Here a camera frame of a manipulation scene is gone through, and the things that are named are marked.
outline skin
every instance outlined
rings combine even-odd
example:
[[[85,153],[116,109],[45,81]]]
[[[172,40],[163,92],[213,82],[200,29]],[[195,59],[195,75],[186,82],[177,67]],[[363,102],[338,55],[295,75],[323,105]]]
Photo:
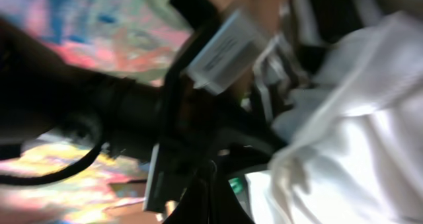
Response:
[[[221,11],[234,2],[244,5],[267,31],[274,34],[279,27],[279,8],[286,0],[210,0]],[[237,98],[243,98],[252,83],[252,65],[246,73],[231,87],[231,92]]]

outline label on device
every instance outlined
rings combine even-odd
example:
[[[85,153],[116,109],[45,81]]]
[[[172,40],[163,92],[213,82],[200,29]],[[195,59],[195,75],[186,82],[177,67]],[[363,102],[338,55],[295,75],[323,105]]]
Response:
[[[244,10],[236,9],[188,66],[194,88],[222,93],[255,62],[269,38]]]

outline green object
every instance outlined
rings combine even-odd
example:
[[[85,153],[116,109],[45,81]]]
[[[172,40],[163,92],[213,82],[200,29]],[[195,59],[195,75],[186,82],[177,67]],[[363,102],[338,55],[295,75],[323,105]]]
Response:
[[[243,183],[239,178],[233,178],[229,181],[231,188],[235,194],[239,194],[243,191]]]

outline colorful background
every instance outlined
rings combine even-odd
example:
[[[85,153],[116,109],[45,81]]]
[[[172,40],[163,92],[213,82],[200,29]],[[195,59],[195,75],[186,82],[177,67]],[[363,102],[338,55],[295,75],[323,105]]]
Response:
[[[190,30],[168,0],[0,0],[5,17],[69,64],[159,86]],[[43,175],[87,151],[70,144],[35,147],[0,172]],[[51,186],[0,187],[0,224],[114,223],[107,209],[142,201],[118,198],[109,182],[145,178],[137,161],[101,156],[86,171]]]

